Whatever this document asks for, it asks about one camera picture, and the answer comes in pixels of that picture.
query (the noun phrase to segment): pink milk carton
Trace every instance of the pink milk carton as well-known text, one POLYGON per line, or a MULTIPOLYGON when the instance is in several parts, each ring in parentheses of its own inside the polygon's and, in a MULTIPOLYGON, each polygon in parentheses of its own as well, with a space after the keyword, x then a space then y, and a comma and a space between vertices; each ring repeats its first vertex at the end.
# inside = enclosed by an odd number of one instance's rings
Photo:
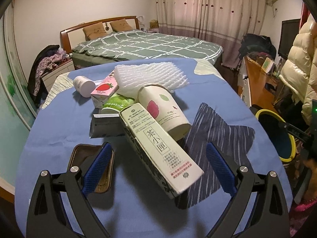
POLYGON ((90 94, 95 108, 102 109, 102 106, 118 90, 118 88, 114 72, 112 71, 90 94))

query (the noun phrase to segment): blue tablecloth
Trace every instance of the blue tablecloth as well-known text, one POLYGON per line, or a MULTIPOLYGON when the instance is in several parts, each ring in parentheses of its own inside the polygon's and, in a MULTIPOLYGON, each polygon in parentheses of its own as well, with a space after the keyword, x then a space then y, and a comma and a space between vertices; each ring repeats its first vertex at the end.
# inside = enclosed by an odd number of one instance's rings
MULTIPOLYGON (((196 75, 197 62, 185 58, 164 58, 125 61, 126 65, 171 61, 187 75, 190 84, 175 95, 182 101, 184 114, 193 123, 202 102, 207 103, 229 125, 249 126, 255 131, 253 145, 247 155, 256 173, 267 174, 274 170, 282 183, 288 208, 292 193, 277 152, 267 134, 227 82, 215 75, 196 75)), ((116 65, 123 62, 93 66, 69 74, 94 81, 107 76, 116 65)), ((175 206, 144 168, 125 137, 90 139, 89 127, 94 106, 90 98, 81 97, 74 88, 58 94, 38 114, 22 152, 15 188, 15 213, 17 223, 26 234, 29 200, 39 176, 47 169, 51 174, 67 170, 73 148, 79 143, 100 145, 109 141, 115 150, 112 187, 104 194, 90 194, 88 200, 96 215, 113 238, 192 238, 205 237, 216 223, 230 195, 222 188, 189 209, 175 206)), ((81 232, 71 211, 67 196, 62 194, 66 212, 73 229, 81 232)), ((251 212, 251 197, 243 219, 236 232, 243 230, 251 212)))

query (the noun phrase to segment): brown pillow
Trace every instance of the brown pillow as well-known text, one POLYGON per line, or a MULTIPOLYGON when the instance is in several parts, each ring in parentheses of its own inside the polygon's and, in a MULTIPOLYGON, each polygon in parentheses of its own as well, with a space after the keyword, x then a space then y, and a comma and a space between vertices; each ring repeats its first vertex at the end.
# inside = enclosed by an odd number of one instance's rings
POLYGON ((107 32, 105 31, 102 22, 84 27, 83 31, 89 40, 107 36, 107 32))
POLYGON ((115 32, 133 30, 129 23, 126 22, 126 19, 112 21, 110 25, 115 32))

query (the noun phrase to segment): puffer jacket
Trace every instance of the puffer jacket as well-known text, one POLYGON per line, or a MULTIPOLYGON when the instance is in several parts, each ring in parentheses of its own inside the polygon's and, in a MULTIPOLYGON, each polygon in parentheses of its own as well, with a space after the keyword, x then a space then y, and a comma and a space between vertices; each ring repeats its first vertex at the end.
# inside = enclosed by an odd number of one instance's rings
POLYGON ((302 101, 302 115, 310 125, 312 99, 317 100, 317 24, 312 15, 296 36, 279 77, 292 90, 295 103, 302 101))

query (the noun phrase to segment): yellow bucket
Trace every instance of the yellow bucket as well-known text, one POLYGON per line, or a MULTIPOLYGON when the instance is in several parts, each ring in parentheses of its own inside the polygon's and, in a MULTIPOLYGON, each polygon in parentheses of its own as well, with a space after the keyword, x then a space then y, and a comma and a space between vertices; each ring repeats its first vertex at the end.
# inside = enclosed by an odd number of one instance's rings
POLYGON ((292 135, 278 127, 279 121, 285 122, 283 118, 267 109, 259 110, 256 118, 273 143, 281 161, 283 163, 291 162, 296 154, 296 144, 292 135))

